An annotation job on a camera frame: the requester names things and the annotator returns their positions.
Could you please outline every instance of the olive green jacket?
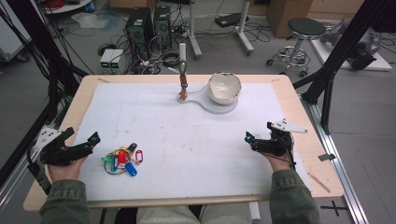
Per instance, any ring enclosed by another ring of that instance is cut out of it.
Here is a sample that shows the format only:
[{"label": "olive green jacket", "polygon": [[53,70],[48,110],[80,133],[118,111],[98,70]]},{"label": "olive green jacket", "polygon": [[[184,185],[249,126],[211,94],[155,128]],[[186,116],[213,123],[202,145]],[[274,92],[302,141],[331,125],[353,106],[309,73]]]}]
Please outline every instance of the olive green jacket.
[{"label": "olive green jacket", "polygon": [[[273,173],[270,210],[273,224],[319,223],[318,208],[311,192],[293,170]],[[40,209],[41,223],[90,223],[85,184],[63,180],[52,185]]]}]

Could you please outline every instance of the white bowl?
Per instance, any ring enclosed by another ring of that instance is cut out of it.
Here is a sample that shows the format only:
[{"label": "white bowl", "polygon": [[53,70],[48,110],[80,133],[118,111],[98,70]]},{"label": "white bowl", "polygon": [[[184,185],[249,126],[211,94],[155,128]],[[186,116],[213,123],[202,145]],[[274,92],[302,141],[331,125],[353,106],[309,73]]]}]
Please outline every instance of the white bowl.
[{"label": "white bowl", "polygon": [[238,99],[241,81],[232,73],[216,73],[207,83],[210,99],[221,105],[229,105]]}]

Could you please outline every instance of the colorful keychain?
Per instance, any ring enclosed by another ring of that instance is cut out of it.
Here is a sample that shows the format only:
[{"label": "colorful keychain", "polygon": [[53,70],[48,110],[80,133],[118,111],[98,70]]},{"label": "colorful keychain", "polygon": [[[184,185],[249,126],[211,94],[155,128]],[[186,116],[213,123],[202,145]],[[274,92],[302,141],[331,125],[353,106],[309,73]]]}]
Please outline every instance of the colorful keychain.
[{"label": "colorful keychain", "polygon": [[136,176],[137,171],[132,162],[139,165],[143,161],[142,150],[137,150],[136,143],[132,143],[128,148],[121,147],[113,152],[108,153],[101,160],[104,162],[105,171],[110,175],[121,175],[128,172],[131,176]]}]

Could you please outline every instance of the concrete floor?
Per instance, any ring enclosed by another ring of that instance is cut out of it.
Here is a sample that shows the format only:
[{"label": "concrete floor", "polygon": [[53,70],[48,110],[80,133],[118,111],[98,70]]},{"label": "concrete floor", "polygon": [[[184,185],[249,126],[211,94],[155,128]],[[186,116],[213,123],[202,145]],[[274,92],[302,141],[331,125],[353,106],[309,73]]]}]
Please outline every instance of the concrete floor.
[{"label": "concrete floor", "polygon": [[[208,7],[199,5],[203,11],[198,13],[200,17],[196,20],[196,30],[207,30],[213,21],[212,16],[219,7]],[[235,12],[240,5],[222,7],[220,13]],[[101,4],[96,13],[105,12],[106,4]],[[74,13],[64,13],[57,16],[56,20],[62,27],[71,29],[72,32],[65,38],[76,50],[78,55],[95,74],[101,74],[99,64],[100,56],[96,51],[102,44],[108,43],[114,35],[121,35],[125,21],[118,17],[102,14],[110,20],[110,26],[104,30],[78,29],[76,23],[70,16]],[[250,17],[249,22],[257,22],[267,25],[265,18]],[[220,31],[214,24],[212,32]],[[271,31],[264,30],[269,36],[270,42],[256,40],[251,42],[255,51],[247,56],[242,50],[242,45],[235,34],[222,37],[207,35],[198,38],[203,56],[199,61],[193,59],[193,53],[188,40],[187,61],[189,62],[189,74],[213,74],[217,71],[227,70],[235,74],[278,74],[282,71],[281,63],[274,63],[268,67],[265,61],[280,47],[294,44],[285,39],[273,38]],[[247,33],[249,40],[255,36]],[[261,34],[261,40],[268,39]],[[303,43],[303,49],[310,53],[312,62],[310,73],[321,67],[318,56],[309,43]],[[385,49],[379,51],[380,55],[394,66],[394,53]],[[87,70],[84,64],[71,53],[76,66]],[[39,73],[35,63],[17,61],[6,64],[0,68],[0,164],[3,165],[11,152],[21,141],[23,136],[32,126],[39,113],[46,105],[48,99],[48,82]],[[163,68],[161,74],[172,74]],[[292,82],[300,80],[298,73],[289,72],[288,77]],[[396,140],[396,72],[377,71],[353,71],[340,69],[334,80],[332,108],[330,114],[330,131],[335,146],[346,167],[346,171],[359,197],[361,205],[371,223],[388,224],[396,222],[396,151],[394,142]],[[307,86],[297,90],[298,93],[306,91]],[[33,182],[33,178],[27,175],[18,186],[16,193],[8,202],[6,208],[0,214],[1,223],[37,223],[40,220],[38,213],[26,212],[22,208],[23,200]],[[327,209],[333,203],[339,210]],[[317,199],[322,223],[353,223],[350,214],[342,208],[347,207],[343,198]],[[268,203],[259,203],[262,221],[271,223],[269,217]],[[106,214],[105,223],[113,223],[117,209],[109,209]],[[99,222],[101,210],[92,210],[92,223]]]}]

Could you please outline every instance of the chair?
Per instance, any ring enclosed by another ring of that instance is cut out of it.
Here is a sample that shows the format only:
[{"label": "chair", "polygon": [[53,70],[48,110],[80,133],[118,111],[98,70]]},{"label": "chair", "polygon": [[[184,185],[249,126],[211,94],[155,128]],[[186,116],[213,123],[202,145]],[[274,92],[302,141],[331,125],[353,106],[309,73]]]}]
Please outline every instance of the chair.
[{"label": "chair", "polygon": [[271,66],[274,63],[274,59],[278,58],[282,62],[286,63],[286,70],[280,72],[280,75],[286,75],[291,66],[305,67],[304,71],[300,72],[300,77],[305,77],[308,74],[309,63],[311,58],[308,53],[303,49],[300,49],[303,40],[315,40],[319,39],[326,31],[324,25],[318,21],[314,21],[308,18],[295,18],[291,19],[288,24],[291,36],[297,38],[295,46],[286,46],[277,51],[272,59],[266,62],[267,66]]}]

